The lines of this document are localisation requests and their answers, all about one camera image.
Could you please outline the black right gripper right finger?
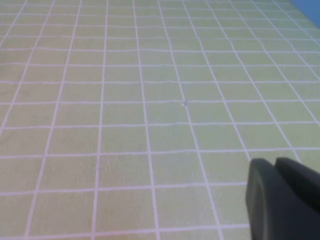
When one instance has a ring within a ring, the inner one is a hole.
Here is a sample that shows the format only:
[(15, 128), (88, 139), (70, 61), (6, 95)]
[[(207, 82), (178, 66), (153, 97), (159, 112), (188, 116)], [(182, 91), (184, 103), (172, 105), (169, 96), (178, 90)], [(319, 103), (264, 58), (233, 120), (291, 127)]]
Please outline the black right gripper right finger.
[(277, 157), (275, 169), (292, 191), (310, 208), (320, 212), (320, 174), (288, 157)]

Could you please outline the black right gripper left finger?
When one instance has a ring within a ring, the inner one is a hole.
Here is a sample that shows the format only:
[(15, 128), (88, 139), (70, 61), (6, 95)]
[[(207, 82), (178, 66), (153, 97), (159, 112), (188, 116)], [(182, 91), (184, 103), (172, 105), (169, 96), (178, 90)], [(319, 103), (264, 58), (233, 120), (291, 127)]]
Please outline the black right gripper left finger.
[(245, 202), (253, 240), (318, 240), (320, 212), (305, 204), (264, 158), (250, 161)]

